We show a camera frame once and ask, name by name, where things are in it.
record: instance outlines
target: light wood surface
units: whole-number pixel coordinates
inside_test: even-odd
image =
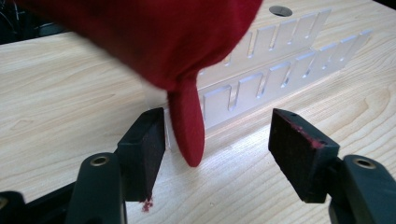
[[[329,200],[302,203],[268,151],[274,107],[316,125],[340,157],[370,157],[396,176],[396,11],[367,0],[268,0],[252,28],[281,20],[273,5],[292,18],[332,8],[315,48],[373,33],[342,71],[207,133],[198,168],[167,150],[153,207],[128,203],[129,223],[329,223]],[[145,110],[137,75],[74,34],[0,46],[0,190],[30,202],[75,181],[82,161],[114,151]]]

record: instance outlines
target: slotted white panel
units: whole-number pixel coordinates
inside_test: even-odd
[[[248,32],[221,63],[198,76],[198,93],[205,128],[244,114],[342,69],[367,41],[363,31],[319,50],[312,43],[330,14],[329,9]],[[256,36],[254,46],[251,38]],[[176,146],[164,91],[142,81],[149,107],[164,106],[167,145]]]

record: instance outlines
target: round hole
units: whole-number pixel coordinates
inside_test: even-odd
[[[281,6],[273,6],[270,7],[270,12],[276,16],[280,17],[289,17],[293,14],[290,8],[281,7]]]
[[[365,159],[355,159],[353,162],[355,164],[359,165],[359,167],[365,168],[365,169],[375,169],[375,164],[373,164],[370,161],[367,161]]]
[[[101,165],[105,165],[108,162],[108,157],[96,157],[94,159],[91,160],[91,165],[92,166],[101,166]]]
[[[8,204],[8,199],[4,197],[0,197],[0,210],[6,207]]]

